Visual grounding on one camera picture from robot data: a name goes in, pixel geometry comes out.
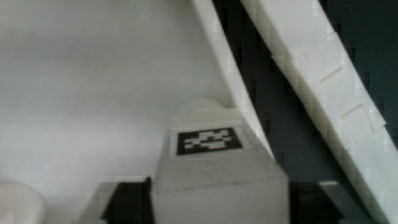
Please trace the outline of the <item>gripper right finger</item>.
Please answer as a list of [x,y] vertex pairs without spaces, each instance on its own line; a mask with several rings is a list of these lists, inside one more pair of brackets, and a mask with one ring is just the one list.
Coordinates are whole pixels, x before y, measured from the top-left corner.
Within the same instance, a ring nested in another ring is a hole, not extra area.
[[381,224],[338,181],[290,183],[290,224]]

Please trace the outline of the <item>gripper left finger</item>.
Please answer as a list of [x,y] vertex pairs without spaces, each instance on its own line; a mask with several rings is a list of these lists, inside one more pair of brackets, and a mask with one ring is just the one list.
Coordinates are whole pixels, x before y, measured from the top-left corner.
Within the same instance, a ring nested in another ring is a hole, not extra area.
[[157,224],[152,187],[150,177],[102,183],[77,224]]

